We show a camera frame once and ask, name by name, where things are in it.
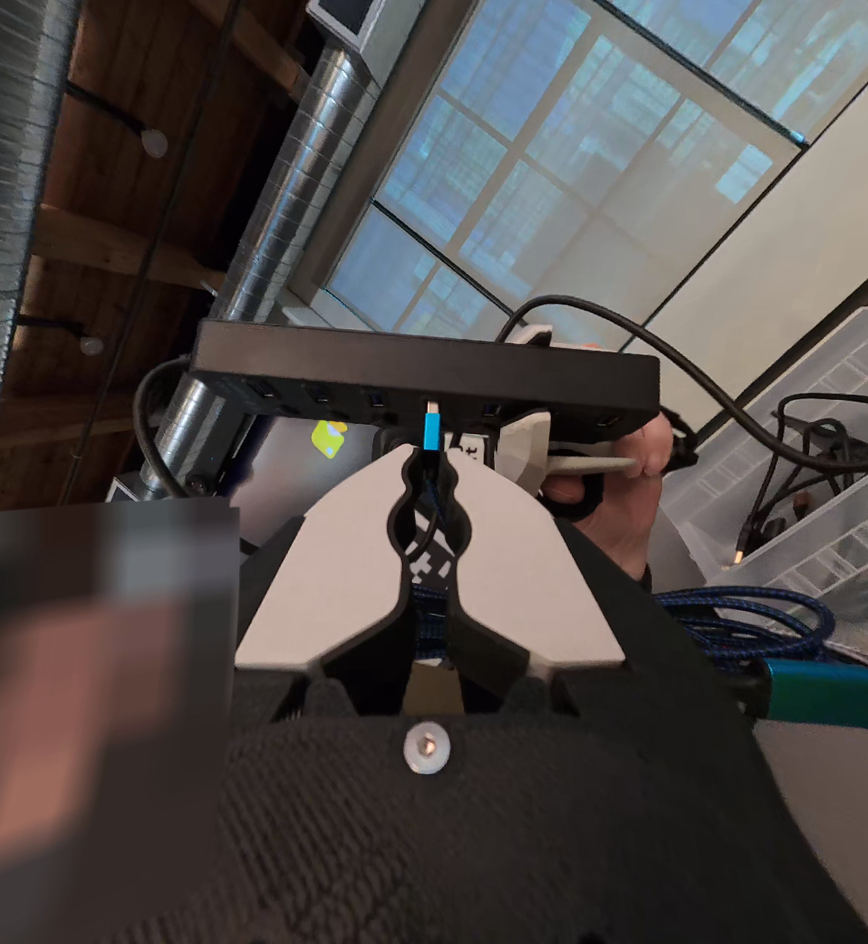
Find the clear plastic bin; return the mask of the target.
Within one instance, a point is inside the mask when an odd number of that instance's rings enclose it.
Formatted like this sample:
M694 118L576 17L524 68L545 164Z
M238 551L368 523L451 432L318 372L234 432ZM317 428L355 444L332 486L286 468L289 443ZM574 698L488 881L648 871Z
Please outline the clear plastic bin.
M828 400L794 402L786 415L814 421L835 417L868 442L868 405L838 395L868 395L868 306L847 318L796 362L747 412L773 432L773 413L787 395L822 393ZM730 421L699 450L696 466L669 475L661 506L707 584L794 587L810 596L844 599L850 612L868 607L868 475L833 496L827 482L809 486L814 508L794 521L792 497L772 510L789 525L736 564L736 542L772 455Z

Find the large glass window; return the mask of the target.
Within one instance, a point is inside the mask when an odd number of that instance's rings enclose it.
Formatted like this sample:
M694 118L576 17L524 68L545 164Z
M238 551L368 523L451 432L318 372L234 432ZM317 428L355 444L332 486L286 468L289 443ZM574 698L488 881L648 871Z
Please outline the large glass window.
M479 2L318 295L493 340L649 320L868 82L868 1Z

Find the person's left hand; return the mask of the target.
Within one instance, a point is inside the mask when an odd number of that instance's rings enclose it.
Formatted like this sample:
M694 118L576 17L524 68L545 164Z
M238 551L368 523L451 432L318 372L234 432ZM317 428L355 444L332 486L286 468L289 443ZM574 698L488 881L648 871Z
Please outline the person's left hand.
M614 455L630 465L605 478L602 504L595 513L598 546L633 580L648 567L652 528L669 465L674 429L664 412L614 445Z

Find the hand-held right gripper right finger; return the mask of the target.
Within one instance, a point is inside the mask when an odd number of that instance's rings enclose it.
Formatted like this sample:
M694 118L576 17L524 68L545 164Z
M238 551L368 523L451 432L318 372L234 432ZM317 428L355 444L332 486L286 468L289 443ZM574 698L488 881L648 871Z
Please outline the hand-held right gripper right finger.
M553 516L460 450L443 454L454 550L448 656L472 679L552 679L626 655Z

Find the large dark panel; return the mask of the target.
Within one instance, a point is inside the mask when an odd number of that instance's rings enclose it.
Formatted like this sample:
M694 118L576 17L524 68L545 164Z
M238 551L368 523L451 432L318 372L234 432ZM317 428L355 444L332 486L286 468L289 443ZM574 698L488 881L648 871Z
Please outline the large dark panel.
M277 418L239 484L231 505L240 512L241 537L261 547L282 525L304 514L329 491L369 464L374 437L349 425L326 438L324 424Z

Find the ceiling air vent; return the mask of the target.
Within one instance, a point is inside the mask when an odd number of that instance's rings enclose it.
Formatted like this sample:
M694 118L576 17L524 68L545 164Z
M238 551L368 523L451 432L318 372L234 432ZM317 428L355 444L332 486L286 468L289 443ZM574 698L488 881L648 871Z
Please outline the ceiling air vent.
M368 40L389 5L387 1L309 1L306 13L328 35L351 48Z

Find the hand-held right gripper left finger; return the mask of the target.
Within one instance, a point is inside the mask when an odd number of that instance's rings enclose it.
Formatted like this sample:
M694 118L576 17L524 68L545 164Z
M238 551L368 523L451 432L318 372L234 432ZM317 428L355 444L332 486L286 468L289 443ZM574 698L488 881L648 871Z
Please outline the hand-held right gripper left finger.
M314 675L406 616L421 450L397 447L302 518L236 651L236 667Z

